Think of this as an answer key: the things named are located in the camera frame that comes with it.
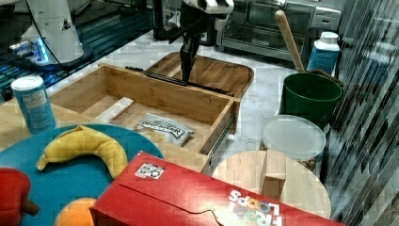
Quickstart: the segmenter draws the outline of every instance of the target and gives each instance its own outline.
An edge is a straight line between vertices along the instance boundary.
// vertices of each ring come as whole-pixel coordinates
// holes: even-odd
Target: yellow banana
[[[79,125],[64,132],[47,145],[37,163],[44,170],[48,163],[63,163],[82,155],[99,156],[112,178],[117,178],[127,166],[127,156],[118,142],[101,132]]]

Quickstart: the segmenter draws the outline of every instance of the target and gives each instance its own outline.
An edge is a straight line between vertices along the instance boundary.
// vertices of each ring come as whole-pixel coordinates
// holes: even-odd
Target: blue plate
[[[86,126],[115,139],[126,151],[128,161],[139,151],[163,158],[151,141],[134,131],[104,124]],[[75,127],[56,128],[34,135],[0,153],[0,167],[15,168],[29,176],[29,199],[40,207],[34,217],[25,214],[21,226],[52,226],[65,205],[85,197],[98,199],[112,183],[106,164],[95,155],[81,156],[62,164],[48,164],[44,171],[36,169],[47,144]]]

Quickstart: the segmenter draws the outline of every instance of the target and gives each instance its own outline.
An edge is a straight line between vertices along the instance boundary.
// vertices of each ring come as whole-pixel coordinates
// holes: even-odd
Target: orange fruit
[[[66,205],[56,217],[55,226],[94,226],[88,209],[96,202],[92,198],[82,198]]]

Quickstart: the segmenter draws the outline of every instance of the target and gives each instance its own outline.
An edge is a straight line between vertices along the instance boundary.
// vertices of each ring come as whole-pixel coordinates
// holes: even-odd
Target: green bucket
[[[294,73],[284,79],[279,113],[301,117],[323,130],[342,95],[340,85],[323,75]]]

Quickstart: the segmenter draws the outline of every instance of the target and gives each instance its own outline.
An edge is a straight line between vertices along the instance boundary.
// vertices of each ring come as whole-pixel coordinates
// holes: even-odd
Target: white lid
[[[320,40],[326,43],[337,43],[338,35],[334,32],[325,31],[322,33]]]
[[[28,75],[20,77],[11,83],[11,88],[14,90],[24,91],[37,88],[43,84],[43,79],[39,76]]]
[[[311,121],[297,116],[278,115],[266,121],[263,144],[294,160],[309,160],[323,151],[326,135]]]

